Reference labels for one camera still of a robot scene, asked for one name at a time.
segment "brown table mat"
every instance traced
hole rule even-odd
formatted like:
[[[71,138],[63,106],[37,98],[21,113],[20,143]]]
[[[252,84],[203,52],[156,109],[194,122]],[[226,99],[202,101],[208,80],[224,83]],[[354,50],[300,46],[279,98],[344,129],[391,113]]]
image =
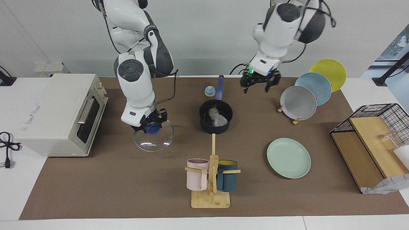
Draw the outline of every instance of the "brown table mat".
[[[237,190],[230,194],[230,208],[190,207],[184,167],[187,159],[208,159],[211,154],[211,135],[202,131],[198,109],[209,99],[205,86],[216,86],[217,78],[179,78],[176,97],[158,106],[167,109],[175,127],[168,148],[159,153],[140,150],[133,130],[120,120],[125,97],[119,89],[108,90],[110,98],[90,156],[48,158],[20,219],[409,213],[399,192],[359,192],[329,134],[352,112],[340,90],[296,126],[276,112],[281,93],[295,80],[283,78],[269,93],[258,84],[244,94],[239,79],[225,79],[223,100],[234,116],[230,128],[217,135],[216,154],[238,161],[242,170]],[[153,83],[158,100],[171,96],[172,79]],[[307,175],[286,179],[270,167],[266,151],[277,138],[292,138],[306,147],[312,161]]]

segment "light green plate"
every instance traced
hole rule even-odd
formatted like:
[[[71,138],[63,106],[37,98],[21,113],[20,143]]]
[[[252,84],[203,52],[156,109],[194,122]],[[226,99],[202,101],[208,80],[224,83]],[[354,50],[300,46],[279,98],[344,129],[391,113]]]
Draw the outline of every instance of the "light green plate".
[[[274,140],[267,148],[267,159],[278,174],[291,179],[305,176],[311,168],[308,151],[289,138]]]

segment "white table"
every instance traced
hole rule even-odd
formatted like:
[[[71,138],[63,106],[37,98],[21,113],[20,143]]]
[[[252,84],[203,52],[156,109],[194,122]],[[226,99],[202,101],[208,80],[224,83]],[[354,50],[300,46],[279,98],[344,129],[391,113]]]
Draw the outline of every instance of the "white table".
[[[34,103],[48,83],[47,78],[18,79],[13,87],[0,88],[0,131],[16,133],[19,124],[32,108],[19,103],[21,99]],[[386,87],[377,87],[371,79],[348,78],[342,87],[352,110],[365,104],[397,103]],[[0,151],[3,161],[5,150]],[[12,169],[0,168],[0,229],[208,229],[212,224],[223,229],[324,230],[324,229],[409,229],[409,214],[385,216],[283,216],[283,217],[213,217],[162,219],[58,219],[18,221],[34,183],[46,160],[24,147],[11,154]],[[400,191],[409,204],[409,189]]]

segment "pan handle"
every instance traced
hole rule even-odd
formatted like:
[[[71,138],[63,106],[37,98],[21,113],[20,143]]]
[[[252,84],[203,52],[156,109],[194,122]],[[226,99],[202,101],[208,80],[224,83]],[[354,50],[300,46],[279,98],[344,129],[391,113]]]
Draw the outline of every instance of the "pan handle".
[[[219,81],[217,83],[216,96],[214,98],[216,100],[221,100],[222,99],[224,79],[225,79],[225,77],[223,75],[219,75]]]

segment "toaster oven handle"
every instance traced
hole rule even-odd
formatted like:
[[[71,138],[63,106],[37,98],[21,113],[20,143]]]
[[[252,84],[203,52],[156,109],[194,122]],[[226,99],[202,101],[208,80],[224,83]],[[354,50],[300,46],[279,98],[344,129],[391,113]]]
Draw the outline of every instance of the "toaster oven handle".
[[[87,99],[87,104],[85,104],[84,110],[82,111],[82,114],[77,121],[78,124],[85,124],[85,122],[87,122],[88,116],[90,115],[90,111],[94,102],[95,102],[94,98]]]

